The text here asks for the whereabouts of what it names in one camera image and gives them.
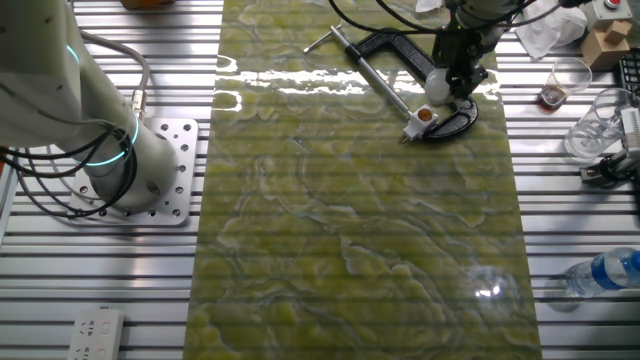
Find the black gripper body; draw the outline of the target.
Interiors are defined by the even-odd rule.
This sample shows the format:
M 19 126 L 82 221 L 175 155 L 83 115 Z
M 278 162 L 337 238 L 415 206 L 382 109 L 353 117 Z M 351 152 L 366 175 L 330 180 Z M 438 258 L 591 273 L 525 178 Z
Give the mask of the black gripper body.
M 435 66 L 444 70 L 444 80 L 447 75 L 457 76 L 462 83 L 462 76 L 480 65 L 488 39 L 488 30 L 454 29 L 439 32 L 435 37 L 432 57 Z

